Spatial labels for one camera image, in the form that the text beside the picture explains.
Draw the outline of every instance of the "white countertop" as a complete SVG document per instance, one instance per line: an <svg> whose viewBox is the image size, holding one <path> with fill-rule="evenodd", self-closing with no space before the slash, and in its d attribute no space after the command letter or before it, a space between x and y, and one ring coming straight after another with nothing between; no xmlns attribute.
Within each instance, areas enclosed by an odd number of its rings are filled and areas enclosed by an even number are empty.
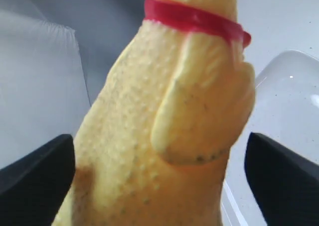
<svg viewBox="0 0 319 226"><path fill-rule="evenodd" d="M319 57L318 9L318 0L238 0L238 21L252 35L245 56L256 75L287 49Z"/></svg>

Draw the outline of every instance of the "rubber chicken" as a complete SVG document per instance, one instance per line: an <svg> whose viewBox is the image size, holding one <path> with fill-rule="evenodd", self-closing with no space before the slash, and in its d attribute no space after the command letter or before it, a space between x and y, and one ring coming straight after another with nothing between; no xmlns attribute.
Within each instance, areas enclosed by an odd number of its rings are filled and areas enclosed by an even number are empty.
<svg viewBox="0 0 319 226"><path fill-rule="evenodd" d="M236 0L146 0L75 137L54 226L220 226L231 146L255 102Z"/></svg>

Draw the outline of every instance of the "red rubber band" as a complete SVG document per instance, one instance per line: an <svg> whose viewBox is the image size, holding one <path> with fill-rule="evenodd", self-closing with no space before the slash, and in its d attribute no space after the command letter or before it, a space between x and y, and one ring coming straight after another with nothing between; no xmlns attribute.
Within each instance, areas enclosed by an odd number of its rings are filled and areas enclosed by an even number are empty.
<svg viewBox="0 0 319 226"><path fill-rule="evenodd" d="M144 9L144 20L158 21L180 31L221 36L229 43L239 41L244 48L251 42L251 35L241 25L207 11L165 0L145 0Z"/></svg>

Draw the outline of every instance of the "clear plastic container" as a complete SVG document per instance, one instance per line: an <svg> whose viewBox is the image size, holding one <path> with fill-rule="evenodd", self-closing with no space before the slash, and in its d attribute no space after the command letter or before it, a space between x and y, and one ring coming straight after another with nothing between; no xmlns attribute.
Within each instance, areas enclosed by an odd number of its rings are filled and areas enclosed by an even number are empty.
<svg viewBox="0 0 319 226"><path fill-rule="evenodd" d="M250 132L260 132L319 163L319 60L290 50L256 79L256 105L234 145L222 194L224 226L266 226L246 181L244 155Z"/></svg>

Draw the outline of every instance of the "yellow toy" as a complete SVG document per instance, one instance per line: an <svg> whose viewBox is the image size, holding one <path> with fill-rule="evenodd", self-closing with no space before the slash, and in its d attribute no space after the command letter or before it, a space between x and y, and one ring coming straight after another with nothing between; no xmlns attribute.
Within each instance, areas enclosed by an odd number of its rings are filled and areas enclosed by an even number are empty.
<svg viewBox="0 0 319 226"><path fill-rule="evenodd" d="M54 226L222 225L229 152L255 101L236 0L146 0L146 14L75 137Z"/></svg>

